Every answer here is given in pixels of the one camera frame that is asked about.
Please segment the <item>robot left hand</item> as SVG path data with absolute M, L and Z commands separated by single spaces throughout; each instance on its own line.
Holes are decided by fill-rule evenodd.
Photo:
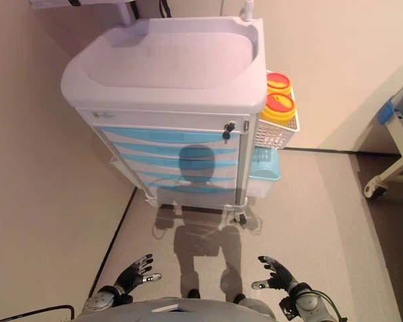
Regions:
M 162 278 L 162 274 L 150 274 L 153 262 L 154 259 L 152 254 L 147 254 L 137 259 L 121 272 L 116 279 L 114 286 L 118 287 L 118 290 L 122 294 L 130 294 L 136 287 L 142 284 L 159 281 Z

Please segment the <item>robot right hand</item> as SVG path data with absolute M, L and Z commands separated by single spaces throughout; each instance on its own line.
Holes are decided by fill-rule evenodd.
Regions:
M 298 284 L 291 272 L 276 259 L 269 256 L 259 256 L 257 259 L 264 264 L 264 269 L 271 272 L 268 279 L 252 282 L 252 289 L 271 288 L 289 293 Z

